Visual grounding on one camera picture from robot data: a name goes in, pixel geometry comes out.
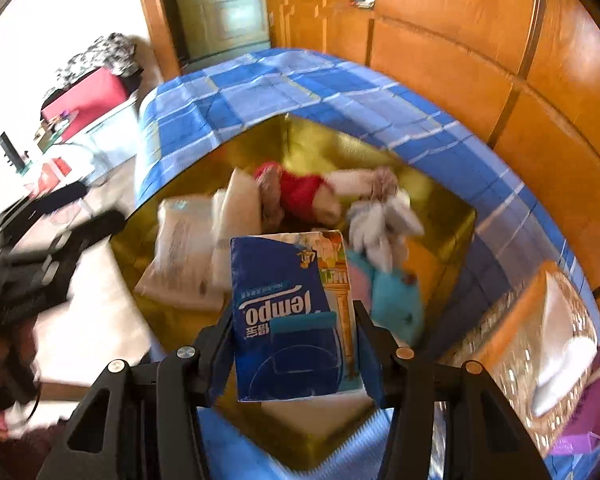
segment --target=tissue pack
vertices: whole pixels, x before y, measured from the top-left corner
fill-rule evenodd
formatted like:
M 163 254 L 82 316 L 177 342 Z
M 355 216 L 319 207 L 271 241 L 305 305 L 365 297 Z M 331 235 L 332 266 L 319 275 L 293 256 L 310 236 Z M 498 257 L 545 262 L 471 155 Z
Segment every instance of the tissue pack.
M 231 270 L 239 400 L 361 386 L 339 231 L 232 238 Z

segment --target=blue plaid bedsheet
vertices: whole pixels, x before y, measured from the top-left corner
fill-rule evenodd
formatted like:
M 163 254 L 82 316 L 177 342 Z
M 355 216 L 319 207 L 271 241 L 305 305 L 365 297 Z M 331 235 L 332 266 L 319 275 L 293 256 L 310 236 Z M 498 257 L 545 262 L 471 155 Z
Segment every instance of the blue plaid bedsheet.
M 307 50 L 274 48 L 160 85 L 144 99 L 140 110 L 137 205 L 210 150 L 248 126 L 283 112 L 394 151 L 478 212 L 475 237 L 458 284 L 428 343 L 430 356 L 439 356 L 459 340 L 490 304 L 532 276 L 544 260 L 558 262 L 580 291 L 600 340 L 600 313 L 589 283 L 560 229 L 531 190 L 452 116 L 387 76 L 353 62 Z M 327 478 L 330 475 L 323 474 L 336 465 L 343 470 L 378 470 L 388 429 L 388 424 L 385 428 L 381 423 L 368 428 L 375 436 L 362 438 L 367 451 L 378 444 L 372 458 L 356 451 L 359 442 L 354 440 L 307 478 Z M 203 428 L 214 446 L 224 449 L 221 441 L 229 450 L 238 445 L 237 438 L 223 440 L 217 431 L 213 433 L 216 426 Z M 258 465 L 250 469 L 254 478 L 264 478 L 269 466 L 276 469 L 255 448 L 241 454 L 256 457 Z M 576 472 L 574 464 L 586 462 L 579 456 L 548 460 L 554 478 L 565 478 Z M 242 478 L 246 473 L 244 468 L 236 472 Z M 585 478 L 586 473 L 578 471 L 577 476 Z M 218 478 L 232 477 L 231 471 L 218 472 Z M 279 471 L 273 477 L 295 476 Z

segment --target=open box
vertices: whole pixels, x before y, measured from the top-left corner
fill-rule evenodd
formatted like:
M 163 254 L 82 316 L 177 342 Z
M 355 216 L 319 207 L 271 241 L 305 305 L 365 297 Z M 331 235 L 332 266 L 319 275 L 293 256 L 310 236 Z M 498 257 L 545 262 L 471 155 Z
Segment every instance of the open box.
M 263 162 L 274 160 L 295 173 L 327 173 L 333 170 L 389 166 L 400 187 L 411 197 L 411 207 L 424 225 L 425 235 L 410 241 L 405 268 L 418 276 L 426 305 L 426 327 L 440 318 L 456 283 L 474 232 L 475 211 L 466 202 L 433 179 L 407 166 L 397 155 L 381 151 L 362 140 L 337 132 L 293 114 L 278 115 L 248 128 L 240 135 L 205 155 L 171 180 L 138 208 L 125 229 L 111 239 L 116 261 L 138 309 L 166 351 L 190 344 L 202 327 L 214 324 L 218 314 L 179 310 L 133 292 L 136 283 L 154 257 L 160 202 L 170 196 L 213 194 L 225 187 L 234 168 L 249 173 Z M 281 232 L 302 232 L 312 226 L 284 224 Z M 344 221 L 338 226 L 346 232 Z M 345 420 L 319 432 L 303 429 L 293 419 L 324 418 L 323 404 L 336 400 L 298 401 L 298 413 L 286 416 L 285 407 L 266 403 L 237 402 L 235 375 L 229 377 L 216 408 L 238 430 L 283 465 L 309 470 L 323 462 L 351 436 L 375 410 L 372 401 L 361 396 L 349 403 Z M 289 409 L 296 401 L 287 401 Z

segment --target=purple bag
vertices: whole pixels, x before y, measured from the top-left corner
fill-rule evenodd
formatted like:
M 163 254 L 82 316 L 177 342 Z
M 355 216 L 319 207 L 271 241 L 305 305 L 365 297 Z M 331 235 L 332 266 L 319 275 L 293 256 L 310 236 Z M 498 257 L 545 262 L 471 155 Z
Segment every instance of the purple bag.
M 573 417 L 555 441 L 554 455 L 590 453 L 600 447 L 600 348 Z

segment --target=wooden door frame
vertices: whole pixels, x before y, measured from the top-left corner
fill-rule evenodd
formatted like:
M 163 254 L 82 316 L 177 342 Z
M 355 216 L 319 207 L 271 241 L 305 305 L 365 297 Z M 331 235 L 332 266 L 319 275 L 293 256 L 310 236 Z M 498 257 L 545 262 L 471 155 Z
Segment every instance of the wooden door frame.
M 155 59 L 162 78 L 168 81 L 181 75 L 181 71 L 162 0 L 140 0 L 140 2 Z

